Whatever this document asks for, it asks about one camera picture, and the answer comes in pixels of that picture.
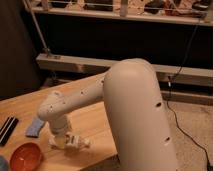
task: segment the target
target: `wooden table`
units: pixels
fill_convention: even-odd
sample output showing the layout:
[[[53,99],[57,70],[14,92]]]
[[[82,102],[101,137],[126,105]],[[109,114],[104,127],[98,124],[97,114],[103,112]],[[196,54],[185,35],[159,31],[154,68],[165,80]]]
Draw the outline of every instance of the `wooden table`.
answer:
[[[51,149],[48,143],[50,135],[48,124],[42,129],[38,139],[25,137],[26,128],[36,116],[36,111],[47,94],[52,90],[59,90],[64,94],[71,93],[95,79],[97,76],[1,101],[0,125],[8,116],[16,116],[20,122],[7,144],[0,147],[0,155],[9,161],[18,146],[26,142],[34,142],[40,146],[43,153],[43,162],[39,171],[80,170],[115,155],[117,152],[102,102],[76,110],[69,115],[73,131],[91,140],[89,149],[80,151]],[[178,114],[180,126],[207,148],[213,163],[213,108],[177,102],[171,102],[171,107]],[[205,171],[206,159],[203,151],[177,129],[173,113],[167,108],[166,110],[180,170]]]
[[[73,131],[91,140],[91,147],[80,151],[51,149],[48,143],[50,131],[48,124],[41,130],[37,139],[25,137],[25,130],[36,116],[36,111],[42,100],[52,91],[59,90],[68,93],[94,81],[90,77],[80,81],[63,84],[23,96],[0,102],[0,125],[8,116],[15,116],[19,123],[4,147],[0,147],[0,155],[8,161],[13,151],[26,142],[38,144],[43,153],[41,171],[74,171],[102,161],[116,154],[114,141],[108,125],[103,103],[97,103],[72,112],[69,118]]]

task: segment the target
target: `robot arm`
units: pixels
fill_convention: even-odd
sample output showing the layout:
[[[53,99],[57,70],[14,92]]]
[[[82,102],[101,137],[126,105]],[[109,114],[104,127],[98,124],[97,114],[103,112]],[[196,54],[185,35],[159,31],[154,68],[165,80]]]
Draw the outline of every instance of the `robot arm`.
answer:
[[[51,93],[38,116],[56,137],[63,137],[71,131],[65,114],[102,97],[122,170],[178,171],[156,74],[144,60],[118,62],[103,78],[71,95]]]

